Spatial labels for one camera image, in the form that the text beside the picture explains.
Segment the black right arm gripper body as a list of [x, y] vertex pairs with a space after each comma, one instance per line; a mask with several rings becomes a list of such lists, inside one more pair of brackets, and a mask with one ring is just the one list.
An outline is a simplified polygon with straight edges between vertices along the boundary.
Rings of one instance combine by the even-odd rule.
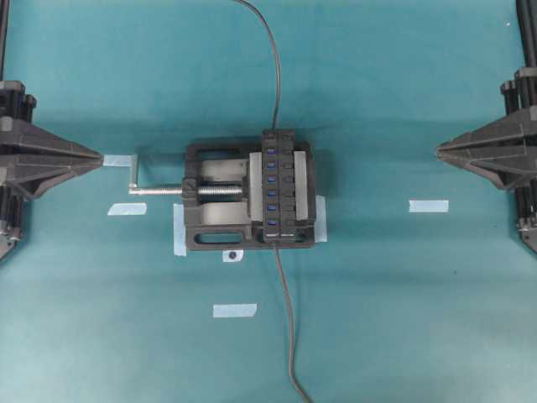
[[[515, 72], [514, 79], [500, 86], [506, 114], [536, 105], [536, 68], [523, 67]], [[517, 207], [517, 229], [521, 241], [536, 251], [536, 174], [514, 188]]]

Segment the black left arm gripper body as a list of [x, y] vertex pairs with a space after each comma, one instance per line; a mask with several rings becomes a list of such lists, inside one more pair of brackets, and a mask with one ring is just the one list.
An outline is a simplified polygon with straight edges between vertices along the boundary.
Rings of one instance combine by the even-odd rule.
[[[20, 81], [1, 81], [1, 117], [21, 119], [31, 123], [36, 99], [25, 93]], [[22, 238], [24, 198], [5, 179], [7, 170], [1, 167], [1, 251], [11, 252]]]

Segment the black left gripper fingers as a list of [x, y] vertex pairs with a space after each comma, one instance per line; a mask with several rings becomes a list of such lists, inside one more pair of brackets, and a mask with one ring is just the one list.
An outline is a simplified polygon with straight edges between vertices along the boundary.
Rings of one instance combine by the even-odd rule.
[[24, 120], [1, 122], [1, 184], [26, 199], [102, 167], [103, 156]]

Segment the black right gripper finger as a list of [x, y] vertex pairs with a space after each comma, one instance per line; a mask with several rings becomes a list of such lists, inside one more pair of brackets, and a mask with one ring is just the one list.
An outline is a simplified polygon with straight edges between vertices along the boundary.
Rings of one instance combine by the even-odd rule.
[[436, 149], [438, 160], [510, 191], [536, 177], [536, 111], [521, 109]]

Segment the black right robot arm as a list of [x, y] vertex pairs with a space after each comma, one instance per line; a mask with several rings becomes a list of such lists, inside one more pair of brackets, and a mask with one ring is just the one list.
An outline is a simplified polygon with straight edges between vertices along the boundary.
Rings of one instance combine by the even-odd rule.
[[536, 250], [536, 2], [517, 1], [525, 65], [500, 86], [505, 116], [436, 148], [436, 157], [514, 193], [521, 241]]

